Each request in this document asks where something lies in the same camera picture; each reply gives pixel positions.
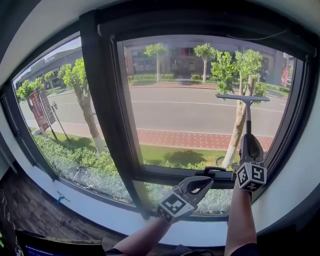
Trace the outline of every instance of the window frame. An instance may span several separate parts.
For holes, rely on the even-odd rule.
[[[197,13],[199,15],[200,12],[205,12],[207,14],[210,14],[210,17],[212,17],[213,13],[220,13],[218,16],[219,18],[224,18],[223,13],[226,12],[226,7],[221,6],[215,6],[215,11],[208,11],[204,9],[198,9],[198,10],[191,10],[191,9],[184,9],[180,10],[179,15],[184,14],[188,20],[197,19]],[[281,129],[278,129],[276,137],[277,139],[273,141],[272,146],[270,148],[270,151],[268,153],[268,157],[270,157],[270,162],[268,163],[271,168],[268,171],[268,184],[264,186],[262,189],[260,189],[259,192],[254,193],[252,199],[255,200],[257,196],[259,196],[267,187],[270,185],[270,183],[275,179],[277,174],[281,171],[282,167],[286,164],[287,160],[290,158],[291,153],[293,152],[295,146],[297,145],[299,138],[305,128],[305,125],[307,123],[307,120],[309,118],[314,97],[315,97],[315,91],[317,89],[317,78],[318,78],[318,71],[319,71],[319,58],[311,57],[314,52],[312,51],[311,47],[314,47],[315,51],[319,50],[319,37],[316,35],[306,31],[303,27],[300,25],[297,25],[296,23],[288,20],[285,17],[280,16],[279,14],[267,10],[263,7],[257,6],[252,3],[236,3],[234,6],[228,6],[227,7],[227,15],[231,16],[236,14],[241,14],[243,17],[252,16],[253,18],[258,18],[260,22],[252,24],[252,22],[245,21],[245,25],[250,27],[257,27],[256,25],[260,25],[264,21],[261,19],[264,19],[265,17],[261,15],[262,12],[264,12],[266,17],[268,18],[267,25],[263,27],[263,31],[260,30],[254,30],[249,33],[249,29],[241,30],[239,29],[239,26],[243,24],[244,20],[240,18],[238,15],[235,19],[237,20],[236,27],[237,27],[237,37],[244,37],[247,38],[248,35],[255,38],[261,38],[265,36],[269,36],[272,34],[275,34],[274,32],[278,29],[278,26],[274,24],[282,24],[282,28],[286,27],[290,29],[290,35],[281,36],[280,40],[273,40],[268,39],[266,40],[265,46],[287,52],[291,55],[295,55],[295,53],[299,54],[299,56],[303,59],[305,57],[302,53],[308,53],[309,58],[306,62],[306,64],[303,65],[303,67],[299,67],[299,69],[303,69],[303,79],[301,80],[301,83],[297,82],[297,79],[295,79],[296,76],[296,70],[295,68],[294,75],[292,76],[292,84],[295,84],[292,87],[292,91],[290,92],[290,103],[287,104],[285,114],[283,115],[281,119]],[[6,103],[3,103],[2,106],[4,107],[3,110],[6,114],[6,117],[11,124],[12,132],[15,134],[17,141],[19,145],[21,146],[23,152],[26,154],[28,159],[33,165],[37,165],[48,173],[50,177],[52,178],[52,181],[59,180],[62,183],[66,184],[67,186],[76,189],[80,191],[81,193],[88,195],[90,197],[96,198],[102,202],[105,202],[107,204],[111,204],[120,208],[124,208],[127,210],[135,211],[141,213],[141,215],[147,219],[149,216],[152,216],[155,214],[154,211],[152,211],[150,202],[148,198],[146,198],[146,191],[144,190],[143,182],[150,182],[150,183],[158,183],[163,185],[176,185],[178,182],[183,180],[186,177],[189,177],[191,175],[191,172],[193,170],[181,170],[176,169],[177,175],[170,175],[166,173],[166,171],[163,171],[166,167],[161,166],[154,166],[154,165],[145,165],[144,168],[141,168],[141,156],[137,153],[140,151],[140,145],[139,141],[137,141],[137,137],[130,135],[132,134],[133,127],[131,125],[133,118],[133,114],[128,110],[127,108],[127,102],[128,102],[128,91],[125,91],[125,85],[123,84],[122,87],[119,86],[121,82],[119,83],[119,79],[121,77],[121,70],[120,64],[121,60],[119,60],[117,57],[117,54],[119,54],[119,51],[115,51],[117,49],[117,46],[106,44],[106,42],[102,42],[102,31],[101,27],[98,27],[99,24],[104,24],[106,22],[109,22],[109,25],[112,23],[116,23],[118,26],[123,25],[121,23],[124,21],[126,24],[128,24],[128,20],[132,19],[134,15],[135,19],[137,21],[140,21],[139,17],[143,17],[143,13],[150,13],[155,10],[159,10],[159,12],[165,12],[165,11],[172,11],[174,10],[175,14],[177,14],[177,10],[180,9],[179,5],[176,3],[170,3],[169,7],[164,10],[163,3],[153,2],[150,5],[146,5],[144,7],[141,7],[139,5],[136,5],[136,3],[132,2],[124,2],[120,3],[111,7],[108,7],[106,9],[102,10],[94,10],[89,11],[79,17],[79,21],[75,22],[74,24],[66,27],[65,29],[58,32],[56,35],[48,39],[46,42],[44,42],[41,46],[39,46],[37,49],[35,49],[12,73],[12,75],[9,77],[7,82],[3,85],[3,87],[0,90],[1,98],[5,99]],[[149,19],[155,20],[156,18],[159,18],[159,16],[153,16],[149,17]],[[198,26],[201,26],[201,24],[204,24],[204,22],[212,22],[212,19],[207,16],[207,20],[205,18],[198,20]],[[165,20],[165,22],[168,24],[169,22],[173,22],[171,19]],[[177,31],[176,34],[188,34],[188,33],[181,33],[181,31],[191,31],[191,27],[180,27],[180,30],[176,28],[166,28],[166,30],[169,31]],[[108,99],[110,99],[110,102],[112,102],[109,106],[110,109],[107,110],[107,115],[109,117],[112,117],[116,120],[115,127],[110,129],[110,127],[106,126],[104,124],[101,129],[103,132],[104,137],[106,138],[106,141],[108,142],[108,147],[110,149],[112,158],[115,161],[116,167],[119,171],[119,174],[123,180],[123,183],[125,184],[132,200],[135,206],[129,205],[126,203],[122,203],[98,194],[95,194],[91,192],[90,190],[86,190],[82,187],[79,187],[68,180],[65,180],[61,177],[58,177],[57,174],[53,171],[53,169],[50,167],[42,153],[40,152],[38,146],[36,145],[35,141],[32,138],[32,135],[24,121],[24,118],[21,114],[21,111],[19,109],[18,102],[15,98],[15,92],[12,86],[12,80],[14,77],[16,77],[19,73],[21,73],[27,66],[30,65],[30,63],[33,63],[35,60],[42,58],[45,54],[55,49],[57,46],[62,45],[66,43],[68,40],[72,39],[74,34],[80,31],[81,34],[81,42],[82,42],[82,54],[85,62],[85,69],[88,74],[91,75],[90,80],[92,81],[93,77],[92,74],[96,74],[97,72],[105,72],[107,70],[103,70],[101,65],[99,63],[103,63],[102,56],[98,56],[101,52],[101,50],[106,49],[106,46],[109,47],[109,57],[110,57],[110,63],[108,63],[107,67],[112,67],[111,70],[109,70],[109,73],[105,73],[102,78],[102,83],[105,84],[106,82],[110,82],[107,86],[103,87],[103,92],[109,93],[110,90],[112,92],[112,95],[116,95],[116,100],[112,99],[111,96],[108,96]],[[223,33],[226,34],[226,31],[235,31],[234,27],[231,27],[230,30],[222,31],[215,30],[215,33],[212,33],[213,30],[209,30],[209,27],[204,27],[203,30],[199,31],[198,33],[202,35],[214,35],[214,36],[221,36]],[[128,35],[136,35],[136,31],[132,30]],[[101,87],[98,87],[97,83],[89,82],[89,87],[92,94],[92,98],[94,99],[94,107],[97,111],[97,116],[103,116],[106,114],[105,110],[102,109],[101,103],[99,103],[99,95],[98,95],[98,88],[101,89]],[[294,116],[290,117],[289,114],[287,114],[287,110],[292,110],[295,114]],[[291,131],[291,134],[288,136],[285,136],[285,133],[287,131]],[[278,149],[276,148],[276,144],[281,144],[281,147]],[[216,189],[230,189],[233,187],[234,182],[231,181],[231,172],[216,172],[214,187]],[[228,217],[226,215],[192,215],[187,220],[190,221],[226,221]]]

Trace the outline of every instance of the tree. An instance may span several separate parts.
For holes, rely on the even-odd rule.
[[[262,56],[258,51],[248,50],[245,53],[236,52],[233,62],[229,52],[217,52],[217,62],[212,63],[212,75],[218,81],[217,93],[227,94],[234,92],[232,86],[236,82],[235,75],[239,74],[239,92],[241,96],[259,96],[266,95],[266,86],[262,83],[256,83],[259,76],[259,70],[262,67]],[[246,106],[243,101],[236,102],[236,117],[233,126],[233,132],[229,142],[228,150],[222,162],[224,168],[229,167],[237,151],[237,147],[244,129],[246,121]]]
[[[159,42],[157,44],[151,44],[148,45],[145,48],[145,55],[148,55],[149,57],[156,56],[156,81],[160,81],[160,68],[159,68],[159,57],[161,55],[164,55],[166,53],[166,48],[160,44]]]
[[[91,109],[91,94],[88,87],[84,58],[77,59],[74,67],[71,64],[63,65],[58,72],[58,77],[63,80],[67,87],[73,88],[84,120],[89,127],[95,148],[99,154],[105,152],[106,147],[99,135]]]
[[[16,90],[15,94],[17,97],[18,102],[20,101],[26,101],[29,109],[33,113],[33,115],[36,117],[35,114],[35,107],[31,105],[30,102],[30,94],[36,92],[38,89],[44,87],[44,80],[42,77],[38,77],[35,81],[30,82],[29,80],[25,80],[22,84],[21,87]],[[43,136],[47,137],[48,135],[46,134],[45,130],[42,128],[42,126],[39,127],[40,132]]]
[[[55,92],[54,84],[52,83],[52,80],[54,78],[55,78],[55,74],[52,71],[49,71],[44,75],[44,80],[50,84],[52,92]]]
[[[205,83],[207,79],[207,63],[209,60],[212,60],[216,57],[217,51],[210,46],[209,43],[205,43],[203,45],[198,45],[194,48],[195,55],[201,57],[203,60],[203,80],[202,82]]]

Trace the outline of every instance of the pole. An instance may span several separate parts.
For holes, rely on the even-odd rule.
[[[59,125],[61,126],[61,129],[62,129],[62,131],[63,131],[63,133],[64,133],[64,135],[65,135],[66,139],[67,139],[67,140],[68,140],[68,142],[70,143],[70,139],[68,138],[68,136],[67,136],[67,134],[66,134],[66,132],[65,132],[65,129],[62,127],[62,125],[61,125],[61,123],[60,123],[60,120],[59,120],[59,118],[58,118],[58,115],[57,115],[57,113],[56,113],[56,111],[55,111],[54,106],[53,106],[53,105],[51,105],[51,108],[52,108],[52,111],[53,111],[53,113],[54,113],[54,115],[55,115],[56,120],[58,121]]]
[[[39,98],[40,106],[41,106],[42,111],[43,111],[43,113],[44,113],[45,119],[46,119],[46,121],[48,122],[48,125],[49,125],[49,127],[50,127],[50,129],[51,129],[51,132],[52,132],[52,134],[53,134],[53,137],[55,138],[56,141],[58,141],[57,135],[56,135],[54,129],[52,129],[52,127],[51,127],[51,123],[50,123],[49,118],[48,118],[48,116],[47,116],[47,112],[46,112],[46,110],[45,110],[44,104],[43,104],[43,102],[42,102],[42,100],[41,100],[41,98],[40,98],[40,96],[39,96],[38,90],[36,91],[36,95],[37,95],[37,97]]]

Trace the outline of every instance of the asphalt road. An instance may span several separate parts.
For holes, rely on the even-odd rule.
[[[224,101],[216,98],[215,94],[214,89],[131,88],[136,127],[148,130],[231,134],[236,119],[236,101]],[[73,93],[48,99],[50,103],[57,103],[56,112],[61,122],[86,123]],[[269,99],[269,102],[251,106],[252,133],[256,136],[273,137],[281,121],[287,100],[276,97]],[[26,102],[20,106],[25,119],[34,119]]]

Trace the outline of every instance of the human arm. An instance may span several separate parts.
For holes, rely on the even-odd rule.
[[[226,236],[225,256],[230,256],[236,249],[257,243],[257,233],[251,211],[250,195],[240,189],[238,179],[235,180]]]
[[[113,248],[125,255],[146,255],[158,244],[170,227],[171,224],[163,218],[156,217],[146,227],[123,239]]]

